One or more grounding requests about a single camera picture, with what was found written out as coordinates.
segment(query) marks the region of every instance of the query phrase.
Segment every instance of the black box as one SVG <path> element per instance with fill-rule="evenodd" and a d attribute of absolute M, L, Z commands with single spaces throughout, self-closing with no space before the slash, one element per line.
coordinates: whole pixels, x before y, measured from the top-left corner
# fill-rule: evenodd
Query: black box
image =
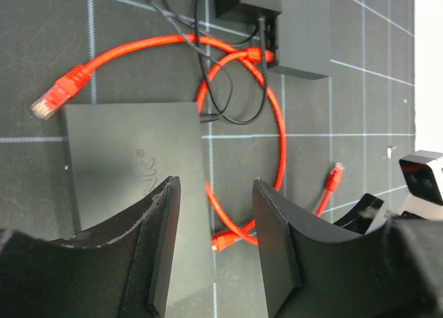
<path fill-rule="evenodd" d="M 211 287 L 197 105 L 67 105 L 64 113 L 81 230 L 131 206 L 166 177 L 179 176 L 181 208 L 168 305 Z"/>
<path fill-rule="evenodd" d="M 266 47 L 276 56 L 269 65 L 273 71 L 312 80 L 331 75 L 329 0 L 215 0 L 215 11 L 249 24 L 266 16 Z"/>
<path fill-rule="evenodd" d="M 260 16 L 274 19 L 282 12 L 280 0 L 215 0 L 218 17 L 256 24 Z"/>

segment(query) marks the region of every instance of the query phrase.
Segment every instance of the power adapter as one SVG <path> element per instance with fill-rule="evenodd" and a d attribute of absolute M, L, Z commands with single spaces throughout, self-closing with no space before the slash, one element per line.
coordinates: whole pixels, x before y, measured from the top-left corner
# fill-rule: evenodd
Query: power adapter
<path fill-rule="evenodd" d="M 257 23 L 259 17 L 275 19 L 281 12 L 281 0 L 215 0 L 218 17 L 247 24 Z"/>
<path fill-rule="evenodd" d="M 329 0 L 215 0 L 215 12 L 248 24 L 266 17 L 270 70 L 312 80 L 331 75 Z"/>

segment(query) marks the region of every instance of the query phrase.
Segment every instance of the black cable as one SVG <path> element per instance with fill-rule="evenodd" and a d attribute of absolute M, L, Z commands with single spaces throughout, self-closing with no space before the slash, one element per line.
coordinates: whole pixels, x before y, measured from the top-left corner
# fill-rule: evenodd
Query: black cable
<path fill-rule="evenodd" d="M 225 67 L 223 67 L 222 65 L 220 65 L 218 63 L 218 61 L 214 60 L 212 57 L 210 57 L 209 55 L 206 55 L 206 53 L 201 49 L 201 47 L 196 46 L 195 44 L 193 44 L 185 35 L 185 33 L 180 29 L 180 27 L 175 23 L 174 20 L 172 20 L 170 17 L 168 17 L 163 10 L 158 7 L 152 0 L 146 0 L 146 2 L 148 2 L 148 4 L 150 4 L 153 9 L 155 9 L 155 11 L 157 11 L 158 14 L 160 14 L 160 16 L 162 16 L 162 18 L 164 18 L 164 20 L 166 20 L 172 27 L 174 27 L 174 29 L 178 32 L 178 34 L 180 34 L 180 36 L 183 38 L 184 42 L 194 51 L 197 52 L 199 59 L 201 58 L 206 58 L 208 60 L 210 60 L 212 63 L 218 65 L 220 67 L 220 69 L 222 69 L 222 71 L 226 74 L 226 76 L 229 79 L 229 83 L 230 83 L 230 91 L 229 91 L 229 95 L 228 95 L 228 101 L 226 102 L 226 106 L 224 108 L 224 110 L 220 111 L 219 108 L 217 106 L 215 106 L 217 108 L 218 114 L 201 114 L 200 115 L 200 122 L 201 123 L 209 123 L 209 122 L 213 122 L 218 120 L 219 118 L 221 118 L 223 116 L 223 113 L 226 111 L 226 108 L 228 107 L 228 104 L 232 98 L 233 92 L 234 92 L 234 82 L 233 79 L 231 78 L 229 72 L 226 70 Z M 208 89 L 210 88 L 209 85 L 209 79 L 207 74 L 205 74 L 205 79 L 206 82 L 208 83 Z M 212 93 L 210 93 L 211 95 L 211 99 L 214 102 L 214 98 Z"/>
<path fill-rule="evenodd" d="M 196 0 L 195 1 L 194 21 L 199 21 L 199 19 L 198 19 L 199 18 L 198 17 L 198 15 L 199 15 L 199 2 L 200 2 L 200 0 Z M 267 84 L 267 78 L 266 78 L 267 63 L 266 63 L 266 39 L 265 39 L 266 21 L 265 21 L 265 18 L 260 17 L 259 20 L 258 20 L 257 26 L 259 27 L 259 31 L 260 31 L 260 49 L 261 49 L 261 52 L 262 52 L 261 67 L 262 67 L 262 75 L 263 75 L 264 84 L 262 86 L 262 88 L 263 88 L 263 95 L 262 95 L 262 102 L 260 103 L 260 108 L 259 108 L 257 113 L 252 118 L 250 118 L 250 119 L 248 119 L 246 121 L 240 121 L 240 120 L 237 120 L 237 119 L 234 119 L 234 118 L 231 118 L 231 117 L 227 116 L 225 113 L 226 113 L 226 110 L 228 109 L 228 106 L 229 106 L 229 103 L 230 103 L 230 98 L 228 98 L 228 100 L 226 101 L 225 108 L 223 108 L 223 110 L 220 109 L 220 106 L 217 104 L 217 102 L 216 102 L 216 100 L 214 98 L 214 94 L 213 94 L 213 92 L 211 90 L 210 81 L 209 81 L 209 78 L 208 78 L 208 74 L 206 73 L 206 68 L 205 68 L 204 63 L 203 63 L 203 58 L 199 55 L 201 72 L 203 73 L 205 81 L 206 81 L 206 84 L 208 85 L 208 92 L 209 92 L 210 99 L 213 102 L 213 105 L 214 105 L 215 109 L 218 112 L 218 115 L 216 115 L 218 117 L 215 119 L 215 121 L 218 120 L 220 117 L 223 117 L 226 121 L 228 121 L 231 124 L 235 124 L 235 125 L 248 125 L 248 124 L 251 124 L 251 123 L 255 122 L 260 117 L 260 115 L 263 112 L 264 105 L 266 104 L 267 91 L 268 91 L 268 84 Z M 197 24 L 194 25 L 194 30 L 195 30 L 195 36 L 196 36 L 196 45 L 198 47 L 200 47 L 201 46 L 200 34 L 199 34 L 199 28 L 198 28 Z"/>
<path fill-rule="evenodd" d="M 195 44 L 199 48 L 201 48 L 200 29 L 199 29 L 199 25 L 197 23 L 199 21 L 199 3 L 200 3 L 200 0 L 195 0 L 195 5 L 194 5 L 194 21 L 196 23 L 194 24 L 194 33 L 195 33 Z M 228 106 L 229 106 L 229 103 L 230 103 L 232 95 L 230 95 L 228 97 L 228 100 L 226 101 L 225 107 L 223 109 L 220 109 L 219 105 L 215 101 L 213 89 L 211 87 L 211 82 L 210 82 L 209 77 L 208 77 L 208 72 L 206 72 L 206 67 L 205 67 L 205 64 L 203 63 L 203 56 L 201 56 L 200 54 L 199 54 L 199 63 L 200 63 L 201 73 L 203 74 L 204 80 L 206 81 L 206 84 L 208 85 L 209 97 L 210 97 L 210 99 L 211 99 L 211 101 L 212 101 L 212 103 L 214 105 L 215 110 L 218 113 L 218 114 L 214 115 L 213 121 L 217 121 L 221 117 L 226 118 L 225 113 L 226 113 L 226 110 L 228 109 Z"/>
<path fill-rule="evenodd" d="M 262 52 L 262 61 L 261 61 L 261 67 L 262 67 L 262 75 L 263 75 L 263 80 L 264 80 L 264 84 L 262 86 L 263 88 L 263 97 L 262 97 L 262 102 L 260 104 L 260 108 L 257 111 L 257 113 L 250 118 L 247 121 L 239 121 L 236 120 L 234 118 L 230 118 L 227 115 L 225 115 L 226 109 L 229 106 L 229 102 L 232 98 L 233 95 L 233 80 L 230 76 L 230 74 L 227 72 L 226 68 L 223 67 L 222 65 L 220 65 L 216 60 L 214 60 L 212 57 L 210 57 L 209 55 L 206 55 L 206 53 L 201 49 L 201 42 L 200 42 L 200 29 L 198 28 L 198 23 L 194 24 L 194 28 L 195 28 L 195 34 L 196 34 L 196 44 L 193 44 L 185 35 L 185 33 L 180 29 L 180 27 L 177 26 L 177 24 L 175 23 L 174 20 L 171 19 L 171 17 L 169 17 L 168 15 L 166 15 L 163 10 L 161 8 L 159 8 L 152 0 L 146 0 L 146 2 L 148 2 L 148 4 L 150 4 L 155 11 L 157 11 L 158 14 L 160 14 L 160 16 L 162 16 L 162 18 L 164 18 L 164 20 L 166 20 L 172 27 L 174 27 L 174 29 L 178 32 L 178 34 L 180 34 L 180 36 L 183 38 L 184 42 L 194 51 L 197 52 L 198 56 L 199 56 L 199 61 L 200 61 L 200 66 L 201 66 L 201 70 L 202 73 L 204 74 L 204 78 L 205 81 L 208 85 L 208 91 L 210 94 L 210 98 L 211 101 L 213 102 L 218 114 L 203 114 L 200 116 L 200 121 L 201 123 L 208 123 L 208 122 L 212 122 L 212 121 L 216 121 L 218 119 L 220 119 L 221 117 L 225 118 L 229 123 L 232 124 L 236 124 L 236 125 L 248 125 L 253 123 L 254 121 L 256 121 L 260 115 L 263 112 L 264 109 L 264 105 L 266 103 L 266 97 L 267 97 L 267 78 L 266 78 L 266 68 L 267 68 L 267 64 L 266 64 L 266 40 L 265 40 L 265 29 L 266 29 L 266 24 L 265 24 L 265 18 L 260 17 L 259 21 L 258 21 L 258 29 L 260 32 L 260 48 L 261 48 L 261 52 Z M 196 0 L 195 1 L 195 21 L 198 21 L 198 4 L 199 4 L 200 0 Z M 213 93 L 210 90 L 210 81 L 208 79 L 208 75 L 206 73 L 204 64 L 203 64 L 203 58 L 206 58 L 208 60 L 210 60 L 212 63 L 218 65 L 220 67 L 220 69 L 222 69 L 222 71 L 226 74 L 226 76 L 229 79 L 229 83 L 230 83 L 230 92 L 229 92 L 229 96 L 228 96 L 228 100 L 226 102 L 225 108 L 223 110 L 220 110 L 220 107 L 218 106 L 217 102 L 215 101 L 215 98 L 213 96 Z"/>
<path fill-rule="evenodd" d="M 266 19 L 264 17 L 258 18 L 258 26 L 259 26 L 258 29 L 259 29 L 259 34 L 260 34 L 260 50 L 262 52 L 262 61 L 260 63 L 261 70 L 262 70 L 262 75 L 263 75 L 262 102 L 260 103 L 260 108 L 257 111 L 257 113 L 253 117 L 251 117 L 249 120 L 247 120 L 247 121 L 237 121 L 235 119 L 228 118 L 228 117 L 224 116 L 224 118 L 228 122 L 230 122 L 232 124 L 236 124 L 236 125 L 248 125 L 248 124 L 251 124 L 251 123 L 255 122 L 256 120 L 258 120 L 258 118 L 260 117 L 260 115 L 263 112 L 264 105 L 266 104 L 266 99 L 267 99 L 267 94 L 268 94 L 268 80 L 267 80 L 267 76 L 266 76 L 266 72 L 267 72 L 266 38 L 265 38 Z"/>
<path fill-rule="evenodd" d="M 198 26 L 198 20 L 194 20 L 194 22 L 192 22 L 192 21 L 188 21 L 188 20 L 186 20 L 186 19 L 180 17 L 178 14 L 176 14 L 176 13 L 173 11 L 173 9 L 171 8 L 171 5 L 170 5 L 170 3 L 169 3 L 168 0 L 162 0 L 162 2 L 163 2 L 163 5 L 166 7 L 166 9 L 172 13 L 172 16 L 173 16 L 176 20 L 180 21 L 182 24 L 184 24 L 184 25 L 186 25 L 186 26 L 188 26 L 188 27 L 191 27 L 191 28 L 195 28 L 195 25 Z M 200 33 L 201 33 L 202 35 L 205 35 L 205 36 L 207 36 L 207 37 L 211 37 L 211 38 L 213 38 L 213 39 L 216 39 L 217 41 L 220 41 L 219 39 L 217 39 L 216 37 L 214 37 L 214 36 L 211 35 L 210 33 L 204 31 L 203 29 L 199 29 L 199 30 L 200 30 Z M 251 41 L 251 40 L 257 35 L 257 33 L 258 33 L 258 24 L 255 25 L 255 29 L 254 29 L 254 31 L 253 31 L 252 34 L 250 34 L 246 39 L 243 39 L 242 41 L 237 42 L 237 43 L 228 43 L 228 44 L 229 44 L 230 46 L 235 47 L 235 48 L 240 47 L 240 46 L 244 46 L 244 45 L 246 45 L 248 42 L 250 42 L 250 41 Z"/>

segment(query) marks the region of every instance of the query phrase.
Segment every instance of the black router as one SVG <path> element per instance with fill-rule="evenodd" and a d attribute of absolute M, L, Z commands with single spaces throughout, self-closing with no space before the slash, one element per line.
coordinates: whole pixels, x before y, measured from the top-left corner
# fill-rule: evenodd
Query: black router
<path fill-rule="evenodd" d="M 141 200 L 168 176 L 181 208 L 168 305 L 213 283 L 208 203 L 195 103 L 67 105 L 77 231 Z"/>

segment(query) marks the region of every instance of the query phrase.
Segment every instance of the cutting mat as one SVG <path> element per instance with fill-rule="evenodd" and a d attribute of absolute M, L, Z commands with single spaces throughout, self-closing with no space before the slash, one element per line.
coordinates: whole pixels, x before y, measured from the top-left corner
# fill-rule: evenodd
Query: cutting mat
<path fill-rule="evenodd" d="M 193 1 L 170 0 L 187 17 Z M 343 181 L 323 216 L 334 221 L 364 192 L 392 208 L 406 196 L 397 160 L 414 149 L 414 26 L 413 0 L 330 2 L 332 77 L 308 81 L 270 73 L 269 84 L 287 124 L 281 191 L 312 210 L 330 167 L 343 163 Z M 119 44 L 174 31 L 143 0 L 1 0 L 1 7 L 0 226 L 66 238 L 73 233 L 73 206 L 61 118 L 41 121 L 30 104 L 75 65 Z M 228 42 L 253 29 L 216 19 L 213 0 L 201 3 L 199 23 Z M 133 53 L 99 69 L 73 102 L 188 102 L 201 82 L 197 65 L 184 45 Z M 252 114 L 259 86 L 239 64 L 228 69 L 235 83 L 232 115 Z M 227 79 L 216 78 L 221 100 L 228 88 Z M 246 222 L 253 180 L 272 182 L 278 164 L 271 107 L 246 127 L 202 125 L 201 136 L 207 178 L 234 221 Z M 212 224 L 222 229 L 214 215 Z M 256 247 L 239 242 L 215 254 L 214 274 L 213 289 L 168 308 L 168 317 L 266 317 Z"/>

